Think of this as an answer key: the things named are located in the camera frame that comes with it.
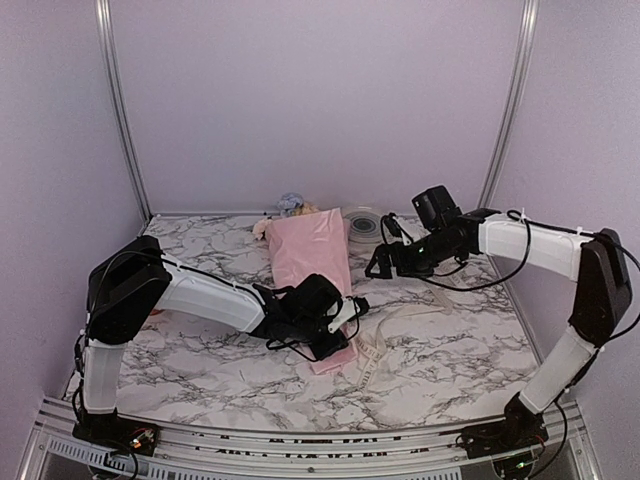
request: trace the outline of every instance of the gray tape roll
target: gray tape roll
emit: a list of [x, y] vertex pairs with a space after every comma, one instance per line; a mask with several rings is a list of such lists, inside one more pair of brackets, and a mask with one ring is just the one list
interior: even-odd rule
[[377, 245], [382, 242], [380, 218], [384, 213], [372, 207], [346, 207], [342, 218], [351, 222], [349, 241], [363, 245]]

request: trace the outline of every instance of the metal frame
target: metal frame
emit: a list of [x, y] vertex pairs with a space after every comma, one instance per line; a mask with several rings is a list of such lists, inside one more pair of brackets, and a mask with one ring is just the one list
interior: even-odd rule
[[136, 150], [133, 145], [133, 137], [129, 129], [129, 121], [127, 119], [127, 111], [124, 103], [124, 95], [122, 93], [122, 84], [120, 82], [120, 72], [118, 70], [118, 60], [116, 57], [116, 45], [113, 39], [113, 29], [111, 25], [111, 8], [109, 0], [96, 0], [96, 15], [98, 18], [98, 32], [100, 33], [100, 45], [104, 56], [107, 78], [109, 80], [109, 89], [111, 92], [111, 101], [113, 103], [114, 113], [118, 124], [118, 132], [124, 152], [127, 171], [131, 179], [133, 193], [136, 197], [136, 203], [140, 215], [146, 224], [151, 220], [151, 207], [149, 199], [142, 181], [142, 174]]
[[[574, 457], [585, 459], [578, 469], [588, 476], [581, 478], [599, 480], [597, 473], [593, 476], [588, 470], [592, 451], [588, 439], [585, 442], [580, 410], [575, 402], [563, 408], [569, 419], [568, 438], [581, 450], [580, 454], [574, 452]], [[159, 444], [153, 457], [138, 457], [139, 478], [432, 480], [449, 475], [456, 479], [455, 474], [462, 467], [487, 464], [528, 451], [520, 449], [470, 460], [464, 450], [452, 448], [462, 427], [498, 418], [396, 431], [335, 433], [265, 432], [156, 422], [160, 426]], [[20, 480], [39, 479], [48, 454], [115, 473], [131, 471], [130, 459], [122, 456], [115, 457], [105, 468], [109, 449], [73, 438], [74, 422], [68, 402], [45, 398], [29, 439]], [[549, 409], [545, 422], [550, 436], [547, 445], [557, 445], [564, 432], [560, 412]]]
[[527, 71], [531, 60], [531, 50], [533, 48], [533, 35], [536, 29], [536, 21], [538, 18], [538, 0], [525, 0], [522, 11], [522, 24], [520, 26], [520, 36], [518, 38], [518, 47], [516, 49], [516, 59], [513, 65], [513, 74], [511, 76], [511, 86], [509, 87], [509, 95], [507, 97], [507, 105], [505, 107], [498, 139], [493, 150], [489, 171], [484, 181], [482, 193], [478, 200], [478, 208], [488, 207], [491, 204], [493, 195], [495, 194], [500, 172], [504, 166], [509, 147], [509, 139], [513, 130], [513, 123], [516, 118], [518, 107], [522, 99]]

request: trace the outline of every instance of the robotic arm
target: robotic arm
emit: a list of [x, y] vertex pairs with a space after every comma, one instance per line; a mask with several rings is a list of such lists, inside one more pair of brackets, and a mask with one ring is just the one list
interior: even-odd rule
[[158, 240], [142, 236], [95, 268], [89, 277], [85, 348], [76, 345], [82, 381], [74, 395], [74, 436], [150, 455], [157, 427], [118, 417], [116, 387], [126, 344], [153, 309], [185, 312], [227, 324], [282, 346], [306, 344], [315, 360], [345, 348], [340, 327], [365, 314], [364, 298], [343, 299], [321, 275], [297, 287], [271, 290], [237, 285], [182, 265], [162, 252]]
[[[443, 186], [418, 195], [413, 205], [430, 234], [408, 245], [406, 241], [380, 245], [367, 276], [392, 278], [395, 267], [398, 276], [427, 279], [445, 259], [463, 262], [470, 254], [484, 253], [526, 258], [528, 264], [577, 282], [566, 331], [525, 388], [506, 405], [505, 420], [467, 427], [461, 435], [471, 458], [535, 444], [533, 436], [544, 431], [542, 412], [584, 376], [631, 303], [626, 263], [615, 246], [620, 244], [617, 233], [603, 229], [586, 237], [528, 225], [489, 209], [462, 214]], [[394, 236], [406, 237], [393, 216], [383, 222]]]

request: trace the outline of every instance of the pink fabric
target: pink fabric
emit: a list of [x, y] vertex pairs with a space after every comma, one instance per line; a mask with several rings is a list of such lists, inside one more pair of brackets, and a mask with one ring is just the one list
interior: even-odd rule
[[276, 220], [266, 235], [276, 288], [297, 287], [312, 273], [319, 273], [343, 296], [351, 295], [349, 221], [343, 220], [339, 208]]

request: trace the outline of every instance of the marble surface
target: marble surface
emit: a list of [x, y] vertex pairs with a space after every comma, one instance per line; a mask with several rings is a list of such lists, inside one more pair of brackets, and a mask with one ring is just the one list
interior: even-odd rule
[[[267, 244], [251, 228], [259, 217], [156, 217], [147, 233], [192, 266], [242, 283], [271, 285]], [[400, 307], [438, 305], [414, 279], [364, 277], [368, 252], [351, 253], [355, 295], [371, 311], [361, 330]], [[475, 258], [459, 274], [468, 285], [494, 278]], [[251, 430], [398, 429], [501, 413], [536, 368], [531, 347], [501, 287], [447, 291], [453, 311], [390, 318], [387, 353], [366, 388], [366, 358], [314, 375], [290, 351], [176, 312], [150, 317], [125, 352], [118, 409], [156, 420]], [[77, 378], [70, 382], [68, 394]]]

